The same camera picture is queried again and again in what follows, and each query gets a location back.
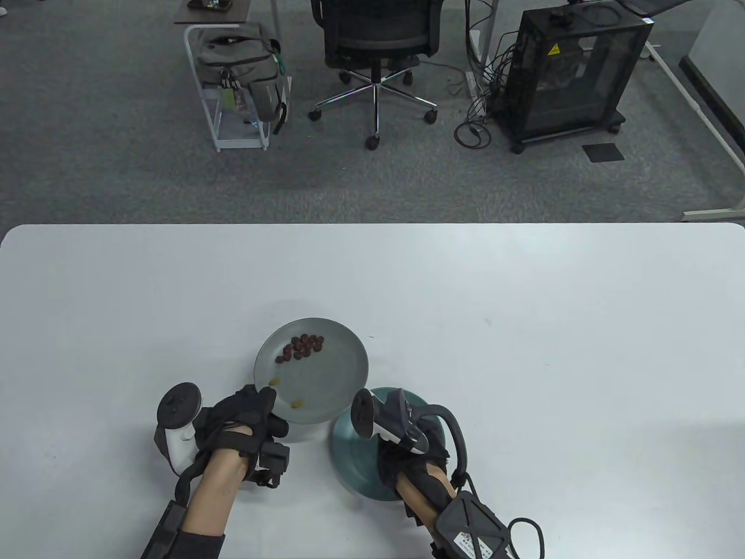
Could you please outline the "person's right hand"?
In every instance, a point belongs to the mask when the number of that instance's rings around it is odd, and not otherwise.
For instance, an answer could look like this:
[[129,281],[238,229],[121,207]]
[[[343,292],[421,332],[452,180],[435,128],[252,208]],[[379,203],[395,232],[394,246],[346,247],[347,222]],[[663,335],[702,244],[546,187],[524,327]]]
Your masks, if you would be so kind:
[[429,443],[428,451],[423,454],[415,454],[402,445],[378,437],[377,471],[383,484],[391,490],[396,490],[400,474],[413,482],[415,477],[427,473],[428,464],[446,471],[449,453],[445,449],[444,434],[440,431],[439,423],[423,419],[418,423],[418,428]]

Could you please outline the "person's left hand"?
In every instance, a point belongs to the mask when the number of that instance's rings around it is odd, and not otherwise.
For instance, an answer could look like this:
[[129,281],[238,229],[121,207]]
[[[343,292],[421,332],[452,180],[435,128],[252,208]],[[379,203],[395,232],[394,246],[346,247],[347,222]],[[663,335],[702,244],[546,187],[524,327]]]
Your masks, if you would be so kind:
[[242,458],[256,460],[266,454],[287,461],[290,449],[277,439],[287,436],[289,424],[274,415],[276,398],[272,387],[247,384],[208,408],[196,428],[197,458],[232,450]]

